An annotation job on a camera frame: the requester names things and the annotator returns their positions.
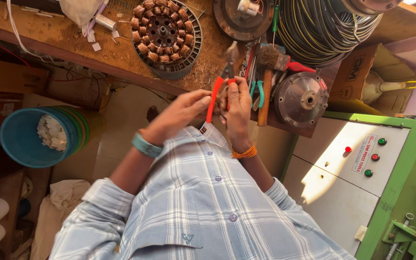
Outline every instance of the shirt button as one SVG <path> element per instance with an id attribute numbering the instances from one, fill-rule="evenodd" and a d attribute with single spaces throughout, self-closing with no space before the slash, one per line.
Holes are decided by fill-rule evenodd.
<path id="1" fill-rule="evenodd" d="M 237 221 L 237 215 L 235 215 L 235 214 L 231 214 L 230 216 L 229 216 L 229 220 L 230 221 L 232 221 L 232 222 L 236 222 Z"/>

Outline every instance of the wooden table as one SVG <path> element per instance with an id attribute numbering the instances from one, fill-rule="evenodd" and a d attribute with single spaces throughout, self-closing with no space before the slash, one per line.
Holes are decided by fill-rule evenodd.
<path id="1" fill-rule="evenodd" d="M 215 25 L 212 1 L 183 1 L 196 15 L 200 15 L 203 10 L 205 13 L 199 18 L 203 33 L 200 55 L 189 74 L 178 80 L 158 79 L 159 76 L 138 58 L 130 42 L 129 23 L 118 23 L 117 30 L 120 37 L 115 39 L 117 43 L 113 41 L 110 32 L 107 32 L 105 28 L 95 26 L 96 42 L 101 45 L 102 49 L 94 52 L 92 43 L 81 36 L 78 26 L 70 19 L 39 16 L 34 12 L 23 11 L 19 6 L 13 6 L 12 12 L 22 42 L 29 49 L 124 78 L 139 86 L 179 95 L 200 88 L 211 90 L 215 78 L 224 67 L 224 53 L 232 41 L 226 38 Z M 103 14 L 115 21 L 129 21 L 133 16 L 133 8 L 140 2 L 142 1 L 110 0 Z M 4 19 L 5 5 L 4 2 L 0 2 L 0 39 L 18 44 L 12 33 L 10 21 Z M 416 36 L 416 8 L 401 3 L 384 14 L 372 36 L 363 42 L 363 45 L 389 43 L 414 36 Z M 322 77 L 330 88 L 336 72 L 324 69 L 322 73 L 326 73 L 326 76 L 322 75 Z M 293 128 L 283 124 L 275 115 L 274 109 L 270 109 L 269 112 L 268 125 L 306 137 L 312 136 L 314 128 Z"/>

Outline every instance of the teal wristband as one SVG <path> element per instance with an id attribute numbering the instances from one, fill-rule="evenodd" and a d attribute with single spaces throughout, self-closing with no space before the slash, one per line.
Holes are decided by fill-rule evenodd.
<path id="1" fill-rule="evenodd" d="M 155 146 L 151 143 L 148 143 L 146 140 L 142 138 L 141 133 L 136 133 L 134 135 L 132 144 L 134 147 L 136 147 L 137 150 L 139 150 L 141 153 L 155 158 L 161 154 L 161 151 L 163 150 L 163 147 Z"/>

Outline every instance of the white wire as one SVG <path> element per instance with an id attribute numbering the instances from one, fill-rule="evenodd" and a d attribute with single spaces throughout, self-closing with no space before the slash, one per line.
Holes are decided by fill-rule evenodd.
<path id="1" fill-rule="evenodd" d="M 19 31 L 17 31 L 17 27 L 15 27 L 15 22 L 14 19 L 12 18 L 12 6 L 11 6 L 11 0 L 7 0 L 7 10 L 9 11 L 9 19 L 11 20 L 11 25 L 12 25 L 12 30 L 14 31 L 15 37 L 17 38 L 17 40 L 19 41 L 20 47 L 22 48 L 22 50 L 26 51 L 27 53 L 38 57 L 41 59 L 41 61 L 45 62 L 45 63 L 49 63 L 46 62 L 45 60 L 43 60 L 43 57 L 48 57 L 49 59 L 51 59 L 53 64 L 64 64 L 64 62 L 55 62 L 51 56 L 49 55 L 44 55 L 44 56 L 39 56 L 36 54 L 31 53 L 29 50 L 27 50 L 27 48 L 25 48 L 25 46 L 22 44 L 22 41 L 20 40 L 20 35 L 19 35 Z"/>

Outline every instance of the screwdriver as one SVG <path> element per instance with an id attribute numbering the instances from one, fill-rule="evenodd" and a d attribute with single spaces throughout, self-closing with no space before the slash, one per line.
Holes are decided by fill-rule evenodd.
<path id="1" fill-rule="evenodd" d="M 272 39 L 272 47 L 274 47 L 275 42 L 275 32 L 277 31 L 277 21 L 279 20 L 279 6 L 274 8 L 274 18 L 272 19 L 272 31 L 274 32 L 274 38 Z"/>

